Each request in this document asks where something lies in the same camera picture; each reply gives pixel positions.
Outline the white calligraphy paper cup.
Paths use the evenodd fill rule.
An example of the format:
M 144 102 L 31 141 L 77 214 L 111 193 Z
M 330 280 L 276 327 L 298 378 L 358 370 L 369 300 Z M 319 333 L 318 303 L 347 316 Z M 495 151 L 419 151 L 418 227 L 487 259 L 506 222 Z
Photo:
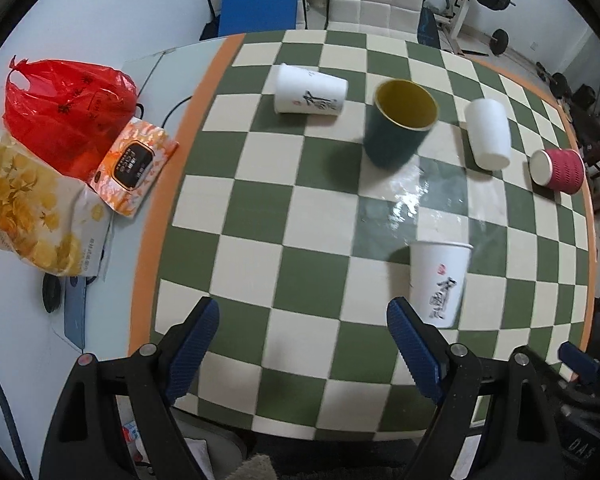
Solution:
M 472 246 L 418 240 L 410 245 L 408 301 L 422 322 L 451 328 L 460 310 Z
M 275 79 L 274 110 L 277 114 L 338 116 L 348 89 L 347 79 L 282 64 Z

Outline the red ribbed paper cup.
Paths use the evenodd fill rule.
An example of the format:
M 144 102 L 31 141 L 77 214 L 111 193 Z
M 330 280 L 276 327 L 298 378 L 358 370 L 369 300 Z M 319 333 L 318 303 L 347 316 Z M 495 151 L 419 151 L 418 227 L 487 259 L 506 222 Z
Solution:
M 572 148 L 536 151 L 530 157 L 529 170 L 535 184 L 569 195 L 580 191 L 585 178 L 583 160 Z

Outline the dark green yellow-lined cup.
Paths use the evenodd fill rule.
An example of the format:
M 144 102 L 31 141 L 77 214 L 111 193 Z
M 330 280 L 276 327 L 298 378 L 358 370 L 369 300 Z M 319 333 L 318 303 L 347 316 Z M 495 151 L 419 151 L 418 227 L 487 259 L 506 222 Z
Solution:
M 388 79 L 374 91 L 366 115 L 363 148 L 377 167 L 394 171 L 417 152 L 439 119 L 439 105 L 413 81 Z

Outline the plain white cup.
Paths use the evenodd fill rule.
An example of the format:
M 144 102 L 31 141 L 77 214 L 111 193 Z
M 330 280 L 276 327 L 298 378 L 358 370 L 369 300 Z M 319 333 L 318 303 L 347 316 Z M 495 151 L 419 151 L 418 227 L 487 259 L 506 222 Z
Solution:
M 468 139 L 476 164 L 500 171 L 510 164 L 512 137 L 505 107 L 492 99 L 478 99 L 465 108 Z

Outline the lying white calligraphy paper cup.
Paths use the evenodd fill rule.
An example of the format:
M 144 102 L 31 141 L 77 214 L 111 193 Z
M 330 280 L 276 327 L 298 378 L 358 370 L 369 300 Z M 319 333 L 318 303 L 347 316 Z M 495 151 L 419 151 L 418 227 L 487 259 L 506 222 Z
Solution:
M 348 89 L 347 79 L 282 64 L 275 79 L 274 110 L 277 114 L 338 116 Z

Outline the orange wet wipes pack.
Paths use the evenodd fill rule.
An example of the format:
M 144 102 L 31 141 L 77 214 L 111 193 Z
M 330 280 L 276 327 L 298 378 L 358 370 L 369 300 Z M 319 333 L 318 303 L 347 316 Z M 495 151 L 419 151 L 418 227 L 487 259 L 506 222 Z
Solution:
M 166 130 L 133 117 L 95 170 L 90 187 L 114 212 L 133 219 L 177 149 Z

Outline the green white checkered tablecloth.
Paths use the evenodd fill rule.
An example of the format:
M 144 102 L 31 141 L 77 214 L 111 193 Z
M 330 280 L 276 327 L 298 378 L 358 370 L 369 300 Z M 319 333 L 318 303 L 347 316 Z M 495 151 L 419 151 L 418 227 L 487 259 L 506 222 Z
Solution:
M 338 116 L 277 114 L 282 64 L 347 79 Z M 405 79 L 439 119 L 402 167 L 363 148 L 376 88 Z M 465 108 L 500 102 L 510 164 L 480 168 Z M 472 246 L 446 340 L 505 359 L 526 344 L 550 365 L 579 342 L 588 306 L 582 194 L 532 183 L 528 158 L 570 143 L 557 106 L 479 63 L 358 32 L 245 36 L 184 166 L 157 272 L 154 338 L 213 297 L 220 326 L 178 407 L 300 439 L 402 438 L 434 407 L 414 386 L 386 326 L 410 288 L 410 245 Z

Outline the yellow floral tissue pack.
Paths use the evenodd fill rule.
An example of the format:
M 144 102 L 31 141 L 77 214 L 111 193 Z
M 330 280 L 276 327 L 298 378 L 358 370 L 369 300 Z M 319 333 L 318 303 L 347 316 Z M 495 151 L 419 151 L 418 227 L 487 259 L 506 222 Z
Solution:
M 0 249 L 56 276 L 99 272 L 111 212 L 0 129 Z

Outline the red plastic bag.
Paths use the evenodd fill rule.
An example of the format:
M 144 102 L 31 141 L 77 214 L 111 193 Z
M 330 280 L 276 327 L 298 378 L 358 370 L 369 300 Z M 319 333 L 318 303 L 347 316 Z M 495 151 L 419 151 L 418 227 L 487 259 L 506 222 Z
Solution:
M 60 174 L 87 182 L 133 117 L 134 81 L 108 66 L 66 60 L 9 63 L 3 122 Z

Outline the barbell on floor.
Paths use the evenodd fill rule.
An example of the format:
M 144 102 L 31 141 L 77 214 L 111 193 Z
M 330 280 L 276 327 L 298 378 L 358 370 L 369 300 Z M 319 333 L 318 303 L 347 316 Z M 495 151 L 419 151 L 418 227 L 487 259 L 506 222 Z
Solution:
M 508 33 L 504 29 L 497 29 L 490 37 L 489 40 L 489 49 L 492 55 L 500 56 L 502 55 L 509 44 L 509 36 Z M 463 52 L 469 55 L 478 55 L 478 56 L 488 56 L 486 52 L 475 51 L 475 50 L 467 50 L 464 49 Z

